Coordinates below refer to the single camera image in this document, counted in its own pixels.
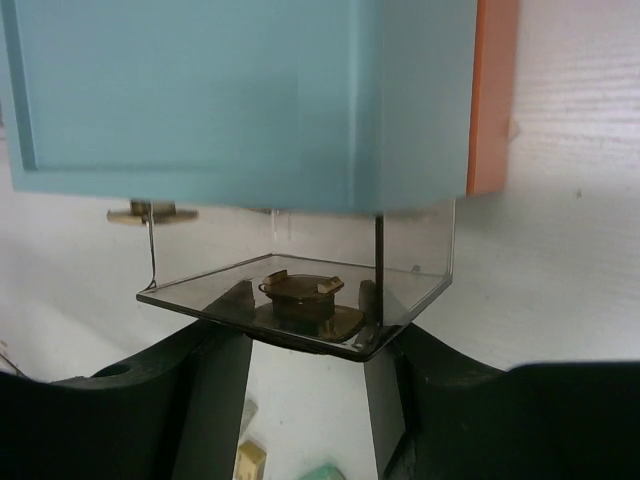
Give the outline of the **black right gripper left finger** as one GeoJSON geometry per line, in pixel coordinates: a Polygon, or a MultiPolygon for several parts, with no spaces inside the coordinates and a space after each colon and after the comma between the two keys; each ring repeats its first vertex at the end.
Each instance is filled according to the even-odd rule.
{"type": "Polygon", "coordinates": [[[252,342],[220,325],[253,308],[239,282],[204,317],[92,376],[1,377],[5,479],[228,479],[252,342]]]}

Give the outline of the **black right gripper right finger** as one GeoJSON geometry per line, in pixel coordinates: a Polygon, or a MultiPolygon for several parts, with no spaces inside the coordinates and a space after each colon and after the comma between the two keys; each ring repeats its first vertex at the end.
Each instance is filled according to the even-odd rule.
{"type": "Polygon", "coordinates": [[[381,479],[635,479],[639,365],[503,371],[407,326],[365,365],[381,479]]]}

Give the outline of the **grey small eraser stick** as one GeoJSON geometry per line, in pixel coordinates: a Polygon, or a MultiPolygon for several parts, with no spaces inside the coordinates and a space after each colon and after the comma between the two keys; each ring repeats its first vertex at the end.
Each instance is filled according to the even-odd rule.
{"type": "Polygon", "coordinates": [[[250,426],[252,420],[255,418],[258,412],[257,404],[250,398],[247,398],[244,401],[239,436],[242,437],[245,435],[248,427],[250,426]]]}

